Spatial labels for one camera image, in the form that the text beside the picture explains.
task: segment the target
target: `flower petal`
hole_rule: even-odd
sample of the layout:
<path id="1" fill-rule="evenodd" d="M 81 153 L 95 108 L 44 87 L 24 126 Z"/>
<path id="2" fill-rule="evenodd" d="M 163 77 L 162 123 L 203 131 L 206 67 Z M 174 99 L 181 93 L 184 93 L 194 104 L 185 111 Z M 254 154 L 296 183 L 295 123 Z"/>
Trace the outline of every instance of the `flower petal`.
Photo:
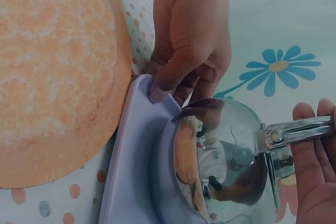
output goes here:
<path id="1" fill-rule="evenodd" d="M 277 61 L 281 61 L 283 55 L 284 55 L 283 51 L 279 49 L 277 52 Z"/>
<path id="2" fill-rule="evenodd" d="M 224 92 L 219 92 L 214 95 L 214 98 L 224 98 Z"/>
<path id="3" fill-rule="evenodd" d="M 296 74 L 297 76 L 305 80 L 308 80 L 308 81 L 312 81 L 316 78 L 316 74 L 314 73 L 314 71 L 308 68 L 297 68 L 297 67 L 289 66 L 286 69 L 286 71 Z"/>
<path id="4" fill-rule="evenodd" d="M 252 82 L 247 85 L 248 90 L 253 90 L 256 87 L 258 87 L 260 84 L 263 83 L 263 81 L 266 80 L 266 78 L 269 76 L 270 72 L 267 71 L 266 73 L 263 73 L 262 75 L 258 76 L 256 79 L 254 79 Z"/>
<path id="5" fill-rule="evenodd" d="M 272 97 L 274 94 L 275 94 L 275 73 L 272 72 L 266 81 L 264 87 L 264 95 L 266 97 Z"/>
<path id="6" fill-rule="evenodd" d="M 299 86 L 299 81 L 286 70 L 277 72 L 279 79 L 289 88 L 296 89 Z"/>
<path id="7" fill-rule="evenodd" d="M 305 55 L 300 55 L 295 58 L 291 58 L 289 61 L 299 61 L 299 60 L 312 60 L 315 59 L 315 55 L 313 54 L 305 54 Z"/>
<path id="8" fill-rule="evenodd" d="M 263 68 L 263 69 L 259 69 L 259 70 L 253 70 L 253 71 L 249 71 L 249 72 L 246 72 L 246 73 L 242 73 L 240 76 L 239 76 L 239 79 L 241 81 L 245 81 L 245 80 L 250 80 L 264 72 L 266 72 L 268 69 L 266 68 Z"/>
<path id="9" fill-rule="evenodd" d="M 283 60 L 289 60 L 296 55 L 299 55 L 301 53 L 301 48 L 299 46 L 292 46 L 291 48 L 288 49 L 285 57 Z"/>
<path id="10" fill-rule="evenodd" d="M 289 66 L 300 66 L 300 67 L 318 67 L 321 65 L 319 61 L 299 61 L 299 62 L 291 62 Z"/>
<path id="11" fill-rule="evenodd" d="M 247 68 L 267 68 L 268 69 L 269 65 L 260 63 L 258 61 L 251 61 L 248 64 L 246 64 Z"/>
<path id="12" fill-rule="evenodd" d="M 262 53 L 263 59 L 265 62 L 272 64 L 274 62 L 277 62 L 277 59 L 275 58 L 275 52 L 273 49 L 266 49 Z"/>

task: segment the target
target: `fingernail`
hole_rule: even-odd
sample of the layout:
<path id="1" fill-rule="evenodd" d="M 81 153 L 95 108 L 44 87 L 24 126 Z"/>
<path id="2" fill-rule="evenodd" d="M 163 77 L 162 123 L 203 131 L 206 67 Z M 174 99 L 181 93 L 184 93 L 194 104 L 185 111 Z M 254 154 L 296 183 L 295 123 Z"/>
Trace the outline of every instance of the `fingernail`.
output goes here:
<path id="1" fill-rule="evenodd" d="M 151 92 L 149 94 L 149 100 L 152 103 L 158 103 L 161 102 L 168 94 L 169 90 L 165 91 L 160 88 L 158 88 L 155 84 L 151 86 Z"/>

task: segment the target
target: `blue dot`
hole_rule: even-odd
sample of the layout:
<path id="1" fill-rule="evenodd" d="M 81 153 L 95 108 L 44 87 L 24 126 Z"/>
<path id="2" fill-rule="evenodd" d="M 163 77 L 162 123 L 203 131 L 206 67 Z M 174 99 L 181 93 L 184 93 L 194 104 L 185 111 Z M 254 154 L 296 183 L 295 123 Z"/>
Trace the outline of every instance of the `blue dot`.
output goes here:
<path id="1" fill-rule="evenodd" d="M 46 200 L 42 200 L 38 204 L 38 212 L 42 217 L 48 217 L 51 214 L 51 206 Z"/>

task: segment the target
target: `polka dot tablecloth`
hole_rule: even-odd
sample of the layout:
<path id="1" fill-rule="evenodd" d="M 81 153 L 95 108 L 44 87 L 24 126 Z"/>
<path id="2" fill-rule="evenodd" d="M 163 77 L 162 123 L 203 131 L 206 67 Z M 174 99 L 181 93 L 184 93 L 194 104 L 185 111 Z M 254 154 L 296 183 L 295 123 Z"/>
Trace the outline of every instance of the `polka dot tablecloth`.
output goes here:
<path id="1" fill-rule="evenodd" d="M 153 0 L 122 0 L 132 41 L 133 74 L 145 69 L 154 46 Z M 0 189 L 0 224 L 96 224 L 113 138 L 92 160 L 45 185 Z"/>

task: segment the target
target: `finger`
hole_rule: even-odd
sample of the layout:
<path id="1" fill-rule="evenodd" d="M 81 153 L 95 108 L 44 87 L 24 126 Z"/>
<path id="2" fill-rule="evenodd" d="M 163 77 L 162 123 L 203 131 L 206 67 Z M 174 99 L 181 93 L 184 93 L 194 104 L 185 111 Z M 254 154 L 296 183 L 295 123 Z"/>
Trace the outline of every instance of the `finger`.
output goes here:
<path id="1" fill-rule="evenodd" d="M 193 92 L 198 80 L 199 76 L 192 71 L 187 74 L 181 84 L 177 86 L 175 92 L 173 93 L 173 98 L 180 106 L 184 104 L 189 95 Z"/>
<path id="2" fill-rule="evenodd" d="M 330 164 L 330 161 L 328 159 L 328 156 L 326 154 L 326 151 L 324 150 L 324 146 L 320 139 L 314 140 L 314 148 L 315 148 L 316 158 L 319 161 L 322 172 L 323 172 L 324 181 L 335 183 L 336 174 Z"/>
<path id="3" fill-rule="evenodd" d="M 322 99 L 319 102 L 317 113 L 318 113 L 319 116 L 334 115 L 335 105 L 330 100 Z M 323 144 L 324 150 L 327 154 L 329 163 L 331 164 L 331 167 L 333 167 L 333 170 L 332 170 L 333 177 L 334 177 L 334 179 L 336 179 L 336 175 L 335 175 L 335 171 L 336 171 L 336 137 L 323 138 L 322 139 L 322 144 Z"/>
<path id="4" fill-rule="evenodd" d="M 151 59 L 148 62 L 146 73 L 153 76 L 156 75 L 160 69 L 167 64 L 173 54 L 173 48 L 162 40 L 157 40 L 155 42 L 155 47 L 152 52 Z"/>
<path id="5" fill-rule="evenodd" d="M 314 110 L 307 103 L 299 103 L 293 109 L 293 119 L 311 118 Z M 320 163 L 316 157 L 313 140 L 293 144 L 291 146 L 296 171 L 298 203 L 317 186 L 324 183 Z"/>
<path id="6" fill-rule="evenodd" d="M 191 71 L 199 67 L 208 55 L 205 47 L 198 45 L 176 49 L 171 60 L 156 73 L 149 95 L 151 102 L 162 101 Z"/>
<path id="7" fill-rule="evenodd" d="M 221 43 L 219 43 L 215 52 L 210 55 L 207 63 L 196 69 L 200 79 L 194 88 L 191 102 L 212 97 L 231 63 L 230 33 L 228 29 L 221 38 Z"/>

